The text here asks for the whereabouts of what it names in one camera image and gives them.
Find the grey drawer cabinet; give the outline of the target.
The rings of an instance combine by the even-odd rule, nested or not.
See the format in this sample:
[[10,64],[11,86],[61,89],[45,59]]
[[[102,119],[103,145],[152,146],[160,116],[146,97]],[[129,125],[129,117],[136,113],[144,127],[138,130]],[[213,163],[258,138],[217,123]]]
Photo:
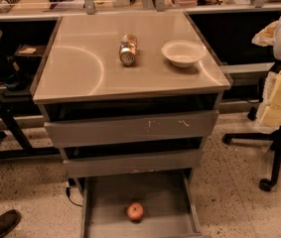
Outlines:
[[[136,61],[119,58],[125,35],[138,41]],[[205,48],[180,68],[162,55],[171,41]],[[211,111],[218,112],[227,77],[183,12],[131,12],[61,17],[31,87],[46,122]],[[208,136],[57,148],[63,160],[203,150]]]

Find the grey top drawer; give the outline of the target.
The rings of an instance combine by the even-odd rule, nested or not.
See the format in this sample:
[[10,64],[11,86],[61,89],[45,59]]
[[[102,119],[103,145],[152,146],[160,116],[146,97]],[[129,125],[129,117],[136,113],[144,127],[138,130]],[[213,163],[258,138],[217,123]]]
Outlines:
[[218,112],[199,111],[46,122],[57,148],[208,136]]

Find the brown shoe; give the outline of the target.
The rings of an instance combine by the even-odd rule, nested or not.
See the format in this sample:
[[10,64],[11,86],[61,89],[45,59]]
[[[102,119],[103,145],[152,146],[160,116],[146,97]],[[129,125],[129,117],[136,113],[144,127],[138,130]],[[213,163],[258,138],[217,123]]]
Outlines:
[[0,238],[12,231],[21,220],[18,210],[12,209],[0,215]]

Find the lying soda can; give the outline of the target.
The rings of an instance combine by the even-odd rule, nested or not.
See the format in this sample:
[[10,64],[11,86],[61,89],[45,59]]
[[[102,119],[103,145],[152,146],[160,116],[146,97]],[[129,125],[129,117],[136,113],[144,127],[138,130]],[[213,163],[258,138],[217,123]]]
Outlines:
[[134,35],[123,36],[119,47],[120,61],[126,66],[132,65],[136,61],[137,49],[138,41]]

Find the grey middle drawer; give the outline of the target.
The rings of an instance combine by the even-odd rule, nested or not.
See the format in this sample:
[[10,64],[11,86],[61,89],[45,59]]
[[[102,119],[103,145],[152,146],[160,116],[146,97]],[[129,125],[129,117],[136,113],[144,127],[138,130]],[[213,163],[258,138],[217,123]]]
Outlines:
[[64,160],[64,165],[71,178],[88,178],[194,169],[202,156],[202,150],[179,150]]

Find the black office chair right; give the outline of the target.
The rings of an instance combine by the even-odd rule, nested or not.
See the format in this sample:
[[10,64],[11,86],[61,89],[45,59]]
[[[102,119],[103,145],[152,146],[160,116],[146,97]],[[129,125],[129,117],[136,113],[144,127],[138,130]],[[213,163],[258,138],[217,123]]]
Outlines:
[[270,191],[272,187],[277,183],[279,177],[279,171],[281,167],[281,127],[271,133],[235,133],[225,134],[222,137],[222,141],[225,144],[229,144],[232,139],[245,139],[245,140],[264,140],[271,141],[270,150],[274,152],[273,167],[271,173],[271,179],[263,178],[259,183],[259,188],[264,191]]

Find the grey open bottom drawer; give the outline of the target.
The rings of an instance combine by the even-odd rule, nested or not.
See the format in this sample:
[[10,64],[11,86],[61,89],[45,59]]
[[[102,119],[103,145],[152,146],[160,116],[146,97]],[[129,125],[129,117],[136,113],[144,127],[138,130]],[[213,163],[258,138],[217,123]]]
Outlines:
[[202,238],[181,172],[88,178],[80,238]]

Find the red apple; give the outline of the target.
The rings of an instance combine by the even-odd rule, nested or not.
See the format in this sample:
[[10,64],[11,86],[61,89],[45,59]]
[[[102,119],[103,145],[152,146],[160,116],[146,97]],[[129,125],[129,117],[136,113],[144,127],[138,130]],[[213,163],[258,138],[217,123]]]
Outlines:
[[127,216],[131,221],[140,221],[144,214],[144,208],[139,202],[132,202],[127,207]]

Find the white bowl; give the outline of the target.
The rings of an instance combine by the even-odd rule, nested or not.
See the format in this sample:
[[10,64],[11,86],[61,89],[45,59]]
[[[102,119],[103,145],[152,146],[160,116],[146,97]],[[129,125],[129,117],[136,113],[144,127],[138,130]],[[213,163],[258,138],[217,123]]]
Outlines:
[[186,40],[171,41],[163,46],[162,55],[172,65],[186,68],[205,56],[205,48]]

